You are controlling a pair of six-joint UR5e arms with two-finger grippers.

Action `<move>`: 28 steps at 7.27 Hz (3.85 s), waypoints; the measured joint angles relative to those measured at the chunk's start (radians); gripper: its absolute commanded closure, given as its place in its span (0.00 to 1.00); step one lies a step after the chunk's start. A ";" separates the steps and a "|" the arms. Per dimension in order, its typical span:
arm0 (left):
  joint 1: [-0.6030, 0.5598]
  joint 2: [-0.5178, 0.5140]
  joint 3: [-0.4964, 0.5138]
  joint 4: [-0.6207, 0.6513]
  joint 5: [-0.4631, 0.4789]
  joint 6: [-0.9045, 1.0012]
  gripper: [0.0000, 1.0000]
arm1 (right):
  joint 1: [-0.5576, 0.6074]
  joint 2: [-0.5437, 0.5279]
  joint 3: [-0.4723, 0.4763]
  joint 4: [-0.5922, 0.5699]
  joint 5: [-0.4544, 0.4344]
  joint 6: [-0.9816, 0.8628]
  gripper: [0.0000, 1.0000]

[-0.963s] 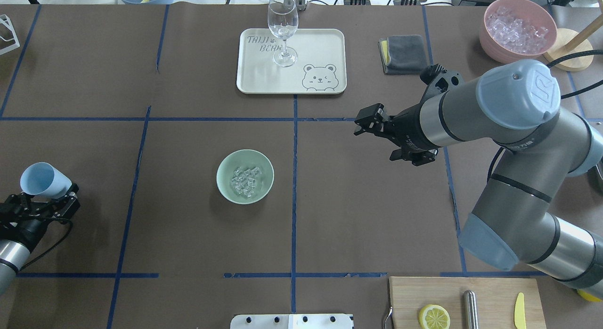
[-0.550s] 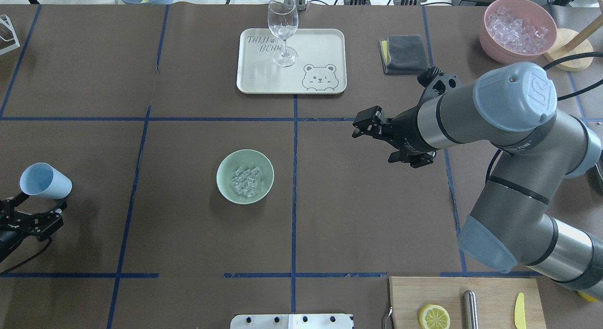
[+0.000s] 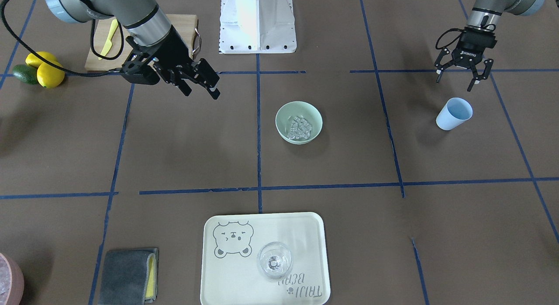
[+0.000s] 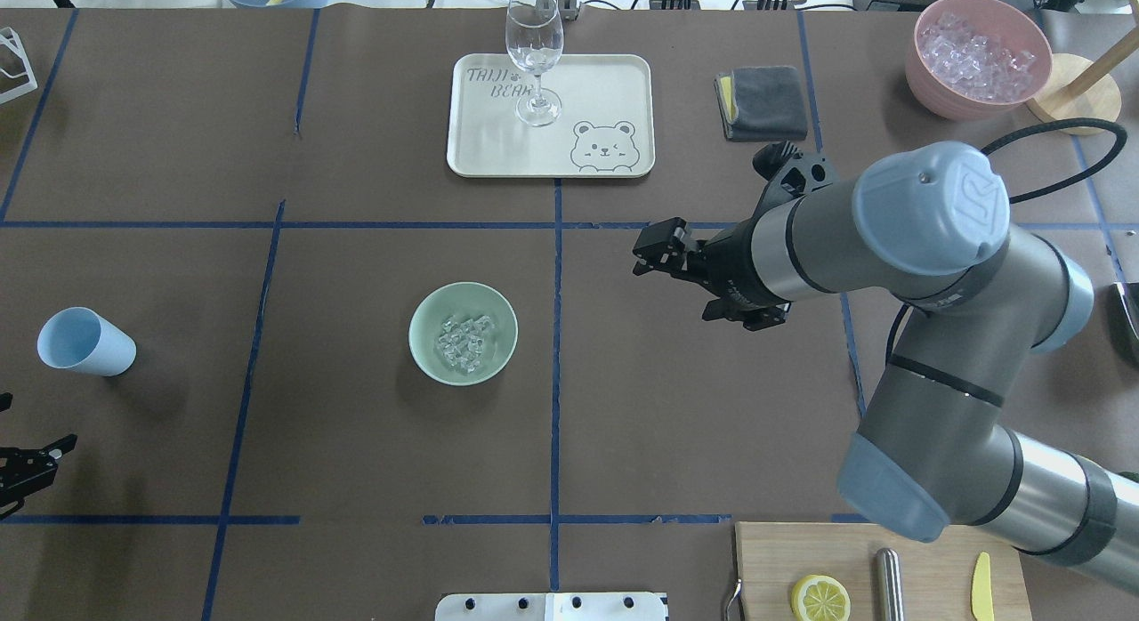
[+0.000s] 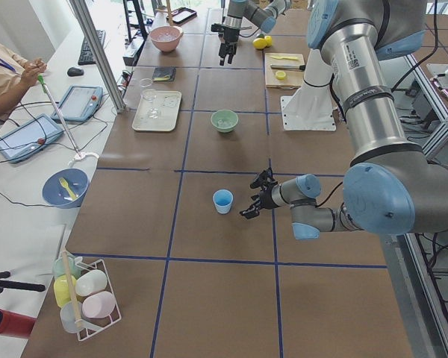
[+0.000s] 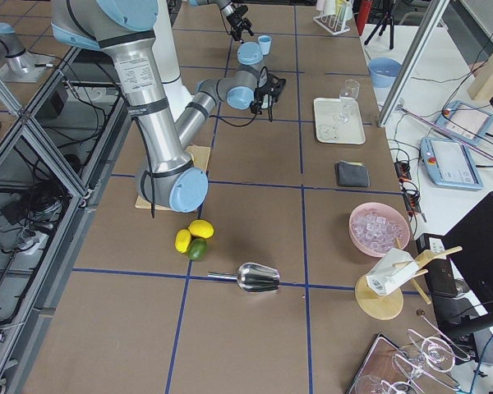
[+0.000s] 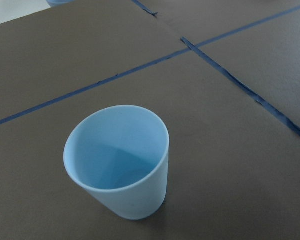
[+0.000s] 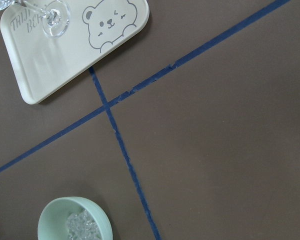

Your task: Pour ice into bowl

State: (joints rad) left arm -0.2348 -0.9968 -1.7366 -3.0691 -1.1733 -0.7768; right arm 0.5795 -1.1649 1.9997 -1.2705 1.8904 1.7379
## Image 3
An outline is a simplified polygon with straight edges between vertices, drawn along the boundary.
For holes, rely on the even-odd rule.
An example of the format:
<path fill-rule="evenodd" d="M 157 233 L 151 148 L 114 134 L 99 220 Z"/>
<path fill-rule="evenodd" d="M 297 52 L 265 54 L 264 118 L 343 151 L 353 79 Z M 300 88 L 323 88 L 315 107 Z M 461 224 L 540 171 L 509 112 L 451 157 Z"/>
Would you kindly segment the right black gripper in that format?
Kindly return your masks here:
<path fill-rule="evenodd" d="M 139 45 L 131 35 L 127 37 L 127 43 L 132 50 L 148 53 L 152 57 L 150 66 L 164 82 L 170 83 L 171 71 L 180 71 L 184 79 L 202 86 L 214 100 L 219 98 L 220 91 L 217 84 L 220 77 L 217 72 L 206 59 L 201 58 L 198 61 L 191 59 L 187 44 L 174 26 L 160 42 L 152 46 Z"/>

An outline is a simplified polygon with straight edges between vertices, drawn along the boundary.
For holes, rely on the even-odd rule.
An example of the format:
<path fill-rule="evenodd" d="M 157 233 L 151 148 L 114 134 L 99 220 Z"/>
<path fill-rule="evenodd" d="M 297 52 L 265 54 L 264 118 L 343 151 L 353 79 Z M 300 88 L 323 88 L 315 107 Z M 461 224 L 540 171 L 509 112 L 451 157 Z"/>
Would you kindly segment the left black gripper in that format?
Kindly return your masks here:
<path fill-rule="evenodd" d="M 454 49 L 454 60 L 455 66 L 470 69 L 473 74 L 467 92 L 471 92 L 475 84 L 489 78 L 494 60 L 483 60 L 484 70 L 482 73 L 478 73 L 476 65 L 483 59 L 485 49 L 492 49 L 496 44 L 497 39 L 493 32 L 464 28 L 463 33 L 460 34 L 459 41 Z"/>

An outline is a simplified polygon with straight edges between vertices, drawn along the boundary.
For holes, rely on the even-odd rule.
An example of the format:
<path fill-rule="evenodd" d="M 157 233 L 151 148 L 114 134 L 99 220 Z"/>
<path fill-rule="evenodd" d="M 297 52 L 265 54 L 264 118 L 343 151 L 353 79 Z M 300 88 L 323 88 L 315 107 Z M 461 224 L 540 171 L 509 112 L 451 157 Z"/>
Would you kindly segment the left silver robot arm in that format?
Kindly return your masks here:
<path fill-rule="evenodd" d="M 452 52 L 453 64 L 468 69 L 473 75 L 467 91 L 487 80 L 494 60 L 485 50 L 495 48 L 495 31 L 503 14 L 530 16 L 539 11 L 545 0 L 476 0 Z"/>

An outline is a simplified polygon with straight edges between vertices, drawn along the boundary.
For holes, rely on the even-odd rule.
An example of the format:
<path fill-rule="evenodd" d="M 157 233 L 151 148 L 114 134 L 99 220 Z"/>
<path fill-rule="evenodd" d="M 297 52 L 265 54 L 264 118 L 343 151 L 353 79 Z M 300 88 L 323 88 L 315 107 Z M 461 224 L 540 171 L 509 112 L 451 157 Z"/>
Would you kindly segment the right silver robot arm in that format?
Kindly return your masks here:
<path fill-rule="evenodd" d="M 132 47 L 120 74 L 130 83 L 155 85 L 160 80 L 176 86 L 188 96 L 187 82 L 202 86 L 218 99 L 217 72 L 205 59 L 190 57 L 184 42 L 156 0 L 45 0 L 48 8 L 67 23 L 106 20 L 110 17 L 128 32 Z"/>

